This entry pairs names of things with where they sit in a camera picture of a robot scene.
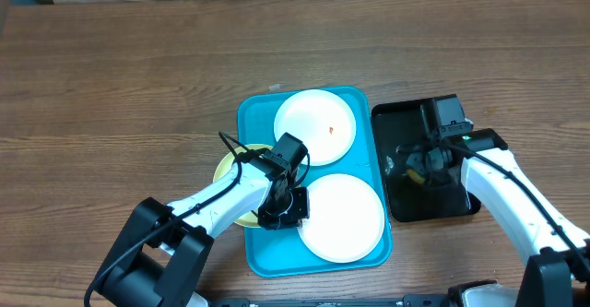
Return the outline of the green yellow sponge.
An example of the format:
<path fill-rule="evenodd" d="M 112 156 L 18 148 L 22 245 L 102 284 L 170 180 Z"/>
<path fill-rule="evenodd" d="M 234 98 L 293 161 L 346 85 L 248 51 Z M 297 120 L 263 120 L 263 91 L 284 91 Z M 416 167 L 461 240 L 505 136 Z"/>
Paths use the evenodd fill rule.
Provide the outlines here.
<path fill-rule="evenodd" d="M 427 178 L 428 178 L 428 176 L 425 175 L 424 173 L 421 173 L 419 171 L 415 171 L 413 169 L 407 169 L 406 174 L 410 180 L 412 180 L 414 183 L 417 183 L 420 185 L 423 185 L 427 181 Z"/>

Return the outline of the yellow plate with stain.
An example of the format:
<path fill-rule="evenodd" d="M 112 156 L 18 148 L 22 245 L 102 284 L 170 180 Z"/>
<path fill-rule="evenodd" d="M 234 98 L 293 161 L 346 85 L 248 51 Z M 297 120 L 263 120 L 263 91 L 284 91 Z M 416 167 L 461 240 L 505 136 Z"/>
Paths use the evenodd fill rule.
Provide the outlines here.
<path fill-rule="evenodd" d="M 259 150 L 259 151 L 262 151 L 263 149 L 271 149 L 272 148 L 270 145 L 267 145 L 267 144 L 247 144 L 246 147 L 248 147 L 250 150 Z M 219 162 L 219 164 L 214 172 L 213 182 L 216 182 L 217 180 L 222 178 L 227 172 L 230 171 L 233 161 L 234 161 L 234 156 L 230 152 Z M 237 225 L 240 225 L 242 227 L 245 227 L 245 228 L 251 228 L 251 229 L 258 229 L 259 228 L 259 225 L 257 223 L 257 216 L 252 212 L 248 212 L 246 214 L 243 214 L 238 219 L 236 219 L 234 221 L 234 223 Z"/>

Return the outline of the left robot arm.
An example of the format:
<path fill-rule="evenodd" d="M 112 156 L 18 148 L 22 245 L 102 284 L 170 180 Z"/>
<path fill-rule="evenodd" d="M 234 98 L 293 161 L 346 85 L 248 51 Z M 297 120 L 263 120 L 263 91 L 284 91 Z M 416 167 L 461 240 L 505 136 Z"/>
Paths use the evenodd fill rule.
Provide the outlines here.
<path fill-rule="evenodd" d="M 164 205 L 149 197 L 131 213 L 84 295 L 115 306 L 205 306 L 196 284 L 214 240 L 245 213 L 266 230 L 299 227 L 309 217 L 303 143 L 283 134 L 270 149 L 244 148 L 230 171 L 195 195 Z"/>

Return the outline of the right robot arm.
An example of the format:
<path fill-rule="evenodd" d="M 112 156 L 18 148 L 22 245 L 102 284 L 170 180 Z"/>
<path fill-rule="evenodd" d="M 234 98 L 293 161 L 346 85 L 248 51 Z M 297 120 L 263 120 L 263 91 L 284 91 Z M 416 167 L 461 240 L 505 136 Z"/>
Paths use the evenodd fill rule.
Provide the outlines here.
<path fill-rule="evenodd" d="M 519 253 L 525 273 L 519 289 L 495 281 L 457 286 L 452 306 L 586 306 L 589 235 L 531 183 L 507 144 L 492 129 L 476 131 L 456 96 L 423 100 L 425 139 L 397 148 L 407 177 L 423 189 L 459 185 L 488 209 Z"/>

